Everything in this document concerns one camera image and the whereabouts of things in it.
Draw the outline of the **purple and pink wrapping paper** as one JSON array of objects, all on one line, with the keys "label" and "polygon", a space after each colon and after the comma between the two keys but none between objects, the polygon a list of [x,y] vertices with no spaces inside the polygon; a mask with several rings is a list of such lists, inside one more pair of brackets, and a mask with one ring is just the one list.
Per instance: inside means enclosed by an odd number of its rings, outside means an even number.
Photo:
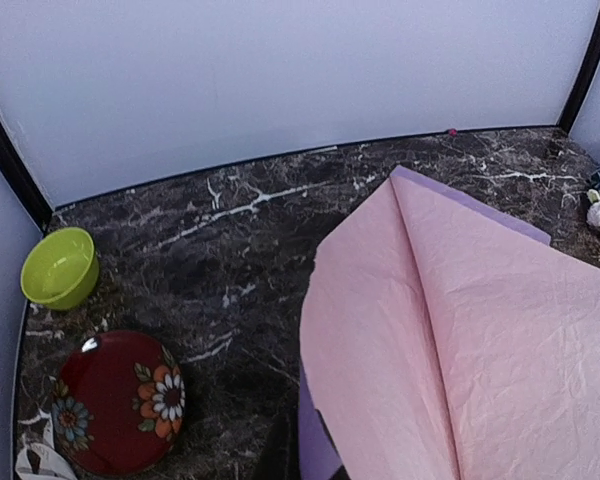
[{"label": "purple and pink wrapping paper", "polygon": [[300,320],[353,479],[600,479],[600,269],[405,168],[319,245]]}]

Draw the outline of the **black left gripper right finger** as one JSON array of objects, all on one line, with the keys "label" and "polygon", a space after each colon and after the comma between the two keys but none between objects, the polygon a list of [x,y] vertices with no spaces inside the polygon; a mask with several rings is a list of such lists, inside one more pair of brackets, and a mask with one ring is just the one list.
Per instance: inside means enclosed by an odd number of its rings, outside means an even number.
[{"label": "black left gripper right finger", "polygon": [[326,480],[350,480],[350,476],[345,466],[340,464],[329,464],[325,467]]}]

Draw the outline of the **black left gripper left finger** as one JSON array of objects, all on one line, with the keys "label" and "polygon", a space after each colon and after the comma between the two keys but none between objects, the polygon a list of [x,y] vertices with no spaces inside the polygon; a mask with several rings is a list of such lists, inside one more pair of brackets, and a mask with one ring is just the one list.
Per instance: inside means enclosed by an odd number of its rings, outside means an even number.
[{"label": "black left gripper left finger", "polygon": [[298,416],[277,416],[254,469],[253,480],[299,480]]}]

